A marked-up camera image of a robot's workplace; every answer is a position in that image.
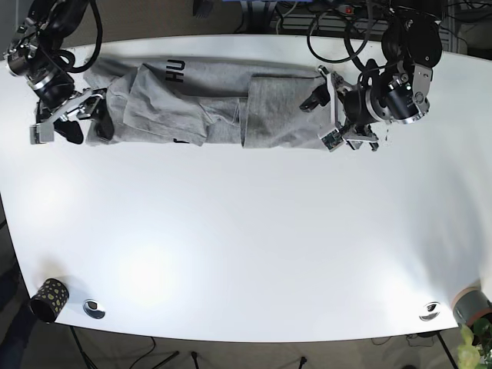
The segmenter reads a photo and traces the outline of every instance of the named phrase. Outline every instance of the black wire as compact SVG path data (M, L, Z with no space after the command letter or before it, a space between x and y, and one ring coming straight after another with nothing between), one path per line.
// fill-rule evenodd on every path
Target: black wire
M431 338L432 344L410 344L410 340L414 340L418 336L416 334L407 334L405 339L407 340L408 347L433 347L434 346L434 336Z
M243 28L243 25L244 25L244 12L241 12L241 23L239 24L239 26L232 33L239 33L239 31L241 30L241 28Z
M102 20L101 15L99 14L98 5L96 4L96 0L90 0L92 12L94 13L95 26L98 29L98 35L95 40L95 49L92 53L91 58L85 63L85 65L81 67L72 67L68 70L70 73L82 73L87 71L96 61L101 52L102 45Z
M362 114L362 77L364 77L364 75L366 75L367 73L370 73L372 71L379 71L381 69L393 67L396 64L398 64L398 62L400 62L400 60L393 61L391 63L387 63L385 65L382 65L381 67L366 69L359 74L359 76L357 77L357 93L359 95L359 115Z
M463 41L465 44L467 44L467 47L468 47L468 42L467 42L467 40L465 40L464 38L462 38L462 37L458 36L456 33L454 33L453 31L451 31L449 28L446 28L446 27L444 27L444 26L442 26L442 25L441 25L440 27L441 27L443 30L450 32L450 33L451 33L454 37L456 37L456 38L460 39L461 41Z
M439 338L439 342L443 346L444 352L446 353L447 358L451 362L451 365L453 365L453 368L454 369L458 369L458 366L456 365L456 362L454 361L453 357L451 356L451 352L449 352L449 349L447 348L446 342L444 342L444 340L443 340L442 336L440 335L440 332L439 331L437 332L437 338Z
M278 17L280 18L280 29L284 29L284 16L282 15L281 11L278 10L277 6L275 6L275 11L278 14Z
M67 74L66 65L65 65L66 63L63 63L63 65L60 65L59 63L57 63L52 58L52 56L49 54L49 52L46 51L45 46L43 45L42 42L39 42L39 49L45 55L45 57L48 59L50 64L52 64L55 68L59 69L62 73Z
M374 339L373 339L373 338L371 338L371 342L372 342L372 344L373 344L374 346L382 346L382 345L384 345L384 344L387 344L391 338L393 338L393 336L388 337L388 339L387 339L385 342L381 342L380 344L375 344L375 343L374 343Z
M313 4L314 2L308 2L307 4L297 4L296 8L302 9L302 8L307 8L309 5ZM289 2L278 2L278 4L283 7L283 8L289 8L292 9L294 7L294 2L289 3Z
M80 341L78 340L78 336L75 333L75 329L72 326L70 326L70 331L71 331L72 336L74 336L78 351L80 352L82 359L84 359L84 363L85 363L85 366L87 367L87 369L98 369L98 367L95 366L95 364L92 362L92 360L89 358L89 356L84 352L84 349L82 348L82 345L80 344Z
M137 364L137 363L138 363L141 359L143 359L144 357L146 357L146 356L150 355L150 354L152 353L152 351L153 351L153 350L155 350L155 348L156 348L157 344L155 343L155 339L154 339L153 337L151 337L151 339L152 339L152 344L153 344L153 346L152 346L151 350L150 350L147 354L143 354L143 355L142 355L142 356L140 356L137 360L135 360L135 361L133 362L133 364L132 364L132 365L130 365L130 368L129 368L129 369L132 369L132 368L135 366L135 364Z
M470 5L481 5L478 8L473 8L473 9L481 9L481 8L484 8L484 7L490 7L490 6L492 6L492 3L487 4L487 3L484 3L484 2L454 2L453 4L446 5L446 7L449 8L450 6L461 5L461 4L466 4L468 6L470 6Z
M65 70L70 69L74 66L75 55L73 55L70 51L68 51L68 50L56 50L54 52L54 54L68 60L66 67L64 67Z
M341 63L345 63L345 62L349 62L351 60L354 60L357 56L359 56L360 53L362 53L362 51L366 47L367 43L369 42L369 38L371 36L372 22L373 22L372 0L367 0L367 31L366 31L366 34L364 36L364 40L362 41L362 45L359 47L359 49L354 54L349 55L348 57L343 58L343 59L330 60L330 59L323 58L322 56L318 55L314 51L313 47L311 46L311 35L313 33L313 30L314 30L314 24L317 24L319 26L319 19L323 18L323 16L326 15L328 12L330 12L330 11L324 12L324 13L316 16L316 18L314 18L313 21L311 22L311 24L309 25L309 29L307 30L307 47L309 48L309 51L311 52L311 54L316 59L319 59L322 62L329 63L329 64L341 64Z
M481 17L476 18L476 19L459 19L459 18L456 18L456 17L454 17L454 16L452 16L452 15L446 15L446 16L447 16L448 18L452 18L452 19L454 19L454 20L457 20L457 21L459 21L459 22L461 22L461 23L465 23L465 24L470 24L470 25L472 25L473 23L477 23L477 22L479 22L479 21L481 21L481 20L483 20L483 19L485 19L485 18L492 17L492 12L491 12L491 13L489 13L489 14L486 14L486 15L482 15Z
M159 364L155 365L152 369L159 369L162 365L167 364L169 361L173 360L175 357L179 355L179 351L173 352L171 355L166 357L163 361L161 361Z

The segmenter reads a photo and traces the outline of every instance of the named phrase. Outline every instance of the black cable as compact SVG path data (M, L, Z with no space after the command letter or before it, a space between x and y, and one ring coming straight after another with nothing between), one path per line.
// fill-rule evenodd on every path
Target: black cable
M359 95L359 115L362 114L362 77L364 77L364 75L366 75L367 73L370 73L372 71L379 71L381 69L393 67L396 64L398 64L399 62L400 62L400 60L396 60L396 61L393 61L391 63L387 63L385 65L382 65L381 67L369 68L369 69L366 69L359 74L359 76L357 77L357 93Z
M55 55L67 59L67 65L64 67L64 70L68 70L72 68L75 64L75 55L73 55L70 51L68 50L56 50L54 52Z
M239 26L232 33L239 33L239 31L241 30L241 28L243 28L243 25L244 25L244 12L241 12L241 23L239 24Z
M481 9L481 8L484 8L484 7L490 7L490 6L492 6L492 3L487 4L485 2L454 2L453 4L446 5L446 7L449 8L450 6L462 5L462 4L466 4L466 5L482 5L482 6L479 6L478 8L473 8L473 9Z
M98 367L95 366L95 364L92 362L92 360L89 358L89 356L84 352L84 349L82 348L82 345L80 344L80 341L78 340L78 336L75 333L75 329L70 326L70 331L72 336L74 336L75 343L77 344L78 351L80 352L80 355L82 356L82 359L84 359L85 366L87 369L98 369Z
M459 19L459 18L456 18L452 15L446 15L448 18L452 18L456 21L459 21L461 23L465 23L465 24L469 24L469 25L472 25L473 23L477 23L485 18L489 18L489 17L492 17L492 12L490 12L489 14L486 14L486 15L482 15L481 17L479 18L476 18L476 19Z
M171 355L169 355L168 357L166 357L163 361L161 361L159 364L157 364L156 366L154 366L152 369L159 369L162 365L167 364L169 361L171 361L172 359L174 359L178 355L179 355L179 351L173 352Z
M434 346L434 337L431 338L432 344L411 344L410 340L414 340L417 337L418 337L417 334L407 334L405 336L405 339L407 340L408 347L433 347Z
M345 62L349 62L351 60L354 60L354 58L356 58L357 56L359 56L360 53L362 53L362 51L366 47L367 43L369 42L369 38L371 37L372 24L373 24L372 0L367 0L367 31L366 31L366 34L364 36L364 40L362 41L362 45L359 47L359 49L354 54L349 55L348 57L343 58L343 59L330 60L330 59L323 58L322 56L318 55L314 51L313 47L311 46L311 35L313 34L314 24L319 25L319 21L328 12L324 12L324 13L318 15L316 18L314 18L313 21L311 22L310 26L309 26L309 29L307 30L307 47L309 48L309 51L311 52L311 54L315 58L321 60L322 62L328 63L328 64L341 64L341 63L345 63Z
M467 40L465 40L464 38L462 38L462 37L458 36L456 33L454 33L453 31L451 31L449 28L443 27L442 25L440 25L440 27L441 27L443 30L450 32L450 33L451 33L454 37L456 37L456 38L460 39L461 41L463 41L465 44L467 44L467 47L468 47L468 42L467 42Z
M387 339L385 342L381 342L380 344L375 344L375 343L374 343L374 339L373 339L373 338L371 338L371 342L372 342L372 344L373 344L374 346L382 346L382 345L384 345L384 344L387 344L387 343L390 341L390 339L391 339L391 338L393 338L393 336L388 337L388 339Z
M192 351L191 358L193 359L194 369L200 369L200 365L198 365L198 353Z
M453 357L451 356L451 352L449 352L449 350L447 349L447 345L444 342L442 336L440 335L440 332L437 332L437 338L439 338L439 342L443 346L444 352L446 353L447 358L451 362L451 365L453 365L453 368L458 369L458 366L456 365L456 362L454 361Z
M136 365L136 364L137 364L137 363L138 363L141 359L143 359L144 357L146 357L146 356L150 355L150 354L152 353L152 351L153 351L153 350L155 350L155 348L156 348L157 344L155 343L155 339L154 339L153 337L151 337L151 339L152 339L152 344L153 344L153 346L152 346L151 350L150 350L148 353L143 354L142 356L140 356L137 360L135 360L135 361L133 362L133 364L132 364L132 365L130 365L130 368L129 368L129 369L132 369L132 368L133 368L133 367L134 367L134 366L135 366L135 365Z
M281 11L278 10L277 6L275 6L274 10L277 12L278 17L280 18L280 29L284 29L284 16L282 15Z
M101 20L101 15L99 14L99 9L98 5L96 4L96 0L90 0L92 12L94 13L94 20L95 20L95 26L98 29L98 35L95 40L95 49L94 52L92 53L91 58L85 63L85 65L81 67L72 67L68 70L70 73L82 73L84 71L87 71L93 64L95 63L96 59L99 56L99 53L101 52L101 45L102 45L102 20Z

